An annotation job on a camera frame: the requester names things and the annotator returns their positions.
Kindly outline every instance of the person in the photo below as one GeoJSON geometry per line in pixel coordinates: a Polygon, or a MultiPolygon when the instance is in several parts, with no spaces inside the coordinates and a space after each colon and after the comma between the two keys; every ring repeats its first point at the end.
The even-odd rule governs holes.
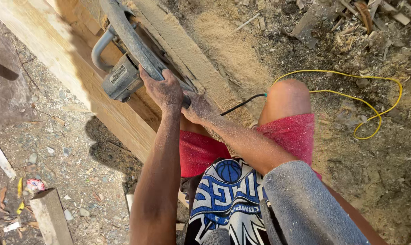
{"type": "Polygon", "coordinates": [[[181,108],[170,70],[164,81],[139,70],[162,117],[134,193],[130,244],[176,243],[179,190],[189,204],[185,244],[386,244],[310,167],[314,115],[304,83],[274,84],[253,130],[220,116],[202,95],[184,92],[191,105],[181,108]]]}

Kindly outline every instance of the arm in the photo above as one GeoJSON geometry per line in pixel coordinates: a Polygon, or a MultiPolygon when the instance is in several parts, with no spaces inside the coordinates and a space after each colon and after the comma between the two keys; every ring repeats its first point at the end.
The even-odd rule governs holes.
{"type": "Polygon", "coordinates": [[[190,92],[185,93],[191,100],[189,109],[181,110],[185,117],[193,123],[215,131],[262,175],[281,164],[297,160],[294,155],[285,151],[273,140],[220,116],[203,96],[190,92]]]}
{"type": "Polygon", "coordinates": [[[163,71],[165,81],[155,81],[142,66],[139,69],[148,95],[162,110],[162,118],[134,192],[130,244],[175,244],[183,92],[169,70],[163,71]]]}

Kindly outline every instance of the basketball jersey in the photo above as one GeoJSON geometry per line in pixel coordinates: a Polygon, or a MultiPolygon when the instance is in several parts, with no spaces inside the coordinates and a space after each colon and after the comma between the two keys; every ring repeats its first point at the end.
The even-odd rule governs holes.
{"type": "Polygon", "coordinates": [[[205,170],[196,189],[185,244],[203,244],[211,231],[228,230],[231,244],[270,244],[260,212],[263,177],[243,159],[224,159],[205,170]]]}

